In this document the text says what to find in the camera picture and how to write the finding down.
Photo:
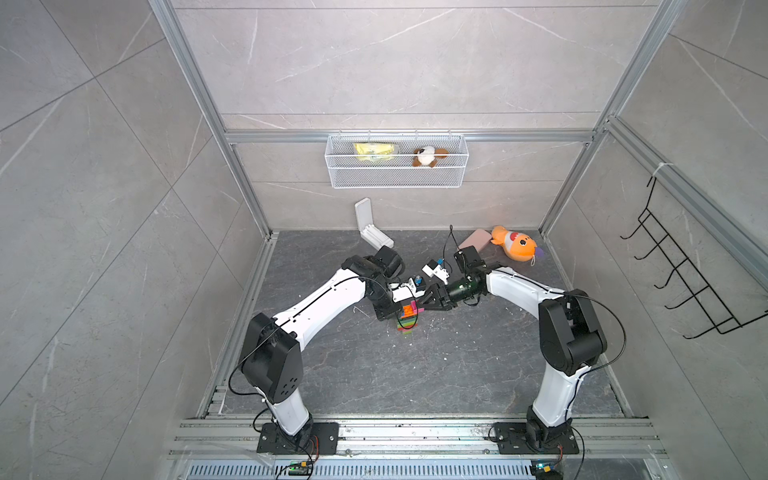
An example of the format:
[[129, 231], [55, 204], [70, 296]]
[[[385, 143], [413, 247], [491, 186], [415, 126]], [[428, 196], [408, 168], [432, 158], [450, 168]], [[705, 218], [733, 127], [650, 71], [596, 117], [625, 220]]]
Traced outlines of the orange lego brick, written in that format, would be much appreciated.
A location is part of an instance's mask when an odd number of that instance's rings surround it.
[[403, 306], [400, 317], [402, 319], [415, 317], [417, 315], [417, 307], [415, 303], [410, 303]]

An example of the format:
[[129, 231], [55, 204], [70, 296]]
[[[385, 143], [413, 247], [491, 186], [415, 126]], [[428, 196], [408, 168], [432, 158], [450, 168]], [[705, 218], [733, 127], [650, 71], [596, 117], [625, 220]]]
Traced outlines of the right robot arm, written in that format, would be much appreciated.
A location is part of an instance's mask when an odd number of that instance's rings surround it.
[[451, 283], [430, 284], [416, 308], [447, 311], [491, 295], [534, 316], [546, 368], [539, 393], [528, 408], [526, 427], [541, 437], [566, 431], [583, 379], [608, 346], [592, 299], [581, 290], [546, 286], [510, 266], [488, 265], [473, 247], [458, 250], [454, 259], [461, 276]]

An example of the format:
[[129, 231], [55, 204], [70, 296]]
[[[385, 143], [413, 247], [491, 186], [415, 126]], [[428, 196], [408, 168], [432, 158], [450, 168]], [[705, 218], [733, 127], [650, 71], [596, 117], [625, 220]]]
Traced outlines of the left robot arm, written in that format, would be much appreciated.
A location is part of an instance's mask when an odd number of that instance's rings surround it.
[[303, 445], [312, 428], [299, 391], [303, 350], [340, 313], [364, 299], [379, 319], [394, 315], [399, 305], [389, 283], [403, 270], [402, 257], [388, 246], [374, 255], [354, 255], [294, 306], [273, 316], [259, 313], [249, 321], [236, 370], [251, 386], [244, 394], [265, 400], [283, 434]]

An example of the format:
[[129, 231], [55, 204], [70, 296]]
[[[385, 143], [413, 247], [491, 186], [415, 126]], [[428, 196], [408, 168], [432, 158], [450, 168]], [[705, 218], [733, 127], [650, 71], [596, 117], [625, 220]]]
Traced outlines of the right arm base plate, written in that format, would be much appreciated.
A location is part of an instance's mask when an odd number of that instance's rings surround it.
[[489, 440], [501, 455], [571, 455], [581, 451], [571, 420], [556, 427], [536, 421], [496, 422], [489, 429]]

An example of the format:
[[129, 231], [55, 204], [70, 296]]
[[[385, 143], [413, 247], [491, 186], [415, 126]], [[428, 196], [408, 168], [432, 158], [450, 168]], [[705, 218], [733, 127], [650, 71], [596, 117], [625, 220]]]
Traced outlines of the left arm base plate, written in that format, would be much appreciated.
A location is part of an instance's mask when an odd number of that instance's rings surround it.
[[335, 455], [340, 439], [339, 429], [340, 425], [336, 422], [309, 422], [295, 435], [288, 435], [278, 424], [267, 423], [259, 427], [256, 451], [276, 455]]

